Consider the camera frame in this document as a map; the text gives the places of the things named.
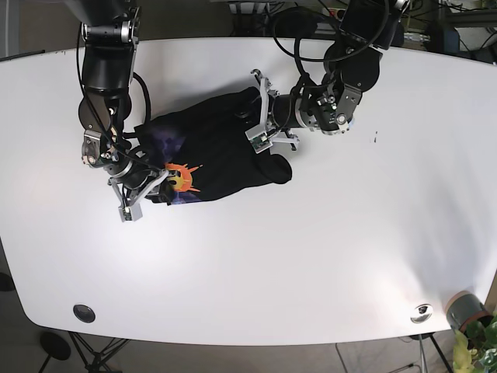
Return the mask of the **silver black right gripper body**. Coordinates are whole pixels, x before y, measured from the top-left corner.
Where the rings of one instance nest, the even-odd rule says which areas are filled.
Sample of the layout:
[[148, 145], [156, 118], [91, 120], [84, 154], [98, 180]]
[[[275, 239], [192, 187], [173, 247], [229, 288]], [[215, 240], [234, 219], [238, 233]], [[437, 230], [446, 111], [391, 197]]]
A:
[[110, 178], [128, 190], [140, 190], [159, 176], [159, 171], [137, 156], [119, 153], [103, 134], [85, 130], [82, 143], [82, 161], [93, 169], [105, 170]]

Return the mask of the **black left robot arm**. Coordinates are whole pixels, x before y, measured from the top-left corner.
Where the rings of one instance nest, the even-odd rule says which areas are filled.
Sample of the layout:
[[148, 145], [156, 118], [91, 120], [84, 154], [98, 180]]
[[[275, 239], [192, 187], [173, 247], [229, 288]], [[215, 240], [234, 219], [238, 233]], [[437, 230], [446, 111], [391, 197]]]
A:
[[[269, 17], [274, 40], [280, 36], [294, 40], [291, 51], [281, 42], [276, 45], [294, 60], [299, 78], [290, 92], [282, 95], [272, 89], [260, 70], [252, 71], [259, 83], [261, 110], [259, 123], [245, 135], [255, 152], [264, 152], [277, 142], [297, 148], [294, 128], [345, 134], [363, 94], [379, 79], [383, 53], [391, 46], [408, 7], [407, 1], [350, 1], [342, 16], [297, 6]], [[319, 59], [325, 74], [316, 82], [304, 68], [304, 63], [313, 60], [301, 55], [301, 42], [313, 36], [321, 23], [330, 25], [334, 37]]]

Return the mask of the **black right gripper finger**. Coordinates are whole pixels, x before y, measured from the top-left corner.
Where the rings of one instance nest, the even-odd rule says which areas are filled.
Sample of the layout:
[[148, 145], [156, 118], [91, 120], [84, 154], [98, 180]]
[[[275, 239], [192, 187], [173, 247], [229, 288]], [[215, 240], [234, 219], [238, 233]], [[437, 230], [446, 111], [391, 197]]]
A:
[[175, 199], [176, 192], [169, 183], [160, 183], [155, 186], [146, 196], [154, 204], [171, 204]]
[[124, 172], [116, 175], [116, 195], [120, 201], [119, 213], [122, 222], [142, 218], [141, 202], [160, 183], [169, 183], [169, 171]]

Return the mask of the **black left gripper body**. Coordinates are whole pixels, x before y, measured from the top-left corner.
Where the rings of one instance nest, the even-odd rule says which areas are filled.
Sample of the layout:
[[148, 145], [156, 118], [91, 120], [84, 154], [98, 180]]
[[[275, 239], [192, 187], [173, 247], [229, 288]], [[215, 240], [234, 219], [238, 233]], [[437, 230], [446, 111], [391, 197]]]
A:
[[319, 130], [326, 135], [345, 134], [362, 92], [347, 84], [330, 82], [310, 87], [299, 81], [286, 95], [276, 97], [276, 128]]

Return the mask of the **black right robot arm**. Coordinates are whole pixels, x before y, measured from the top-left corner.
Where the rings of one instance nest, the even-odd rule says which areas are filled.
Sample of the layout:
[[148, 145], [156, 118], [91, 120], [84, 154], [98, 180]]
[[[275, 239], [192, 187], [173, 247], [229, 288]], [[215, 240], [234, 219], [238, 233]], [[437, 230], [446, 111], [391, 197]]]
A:
[[139, 44], [141, 9], [135, 1], [68, 1], [80, 26], [77, 43], [85, 46], [76, 56], [82, 101], [78, 118], [84, 129], [82, 161], [109, 174], [108, 184], [120, 200], [122, 221], [142, 217], [144, 199], [169, 202], [169, 171], [155, 165], [150, 152], [134, 146], [134, 133], [124, 130], [132, 109], [129, 86], [137, 81], [145, 101], [146, 124], [151, 121], [151, 101], [141, 76], [134, 72]]

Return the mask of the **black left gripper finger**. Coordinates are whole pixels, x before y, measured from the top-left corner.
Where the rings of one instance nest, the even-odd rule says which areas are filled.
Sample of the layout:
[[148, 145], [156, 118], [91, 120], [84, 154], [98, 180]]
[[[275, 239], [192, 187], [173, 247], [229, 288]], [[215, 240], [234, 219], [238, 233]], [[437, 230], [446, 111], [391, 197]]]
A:
[[256, 154], [262, 153], [273, 146], [280, 128], [272, 117], [271, 107], [279, 92], [272, 88], [271, 81], [259, 70], [253, 69], [251, 74], [259, 83], [259, 122], [245, 132], [252, 149]]
[[299, 148], [300, 139], [292, 132], [278, 132], [272, 136], [273, 144], [289, 145], [292, 152], [296, 152]]

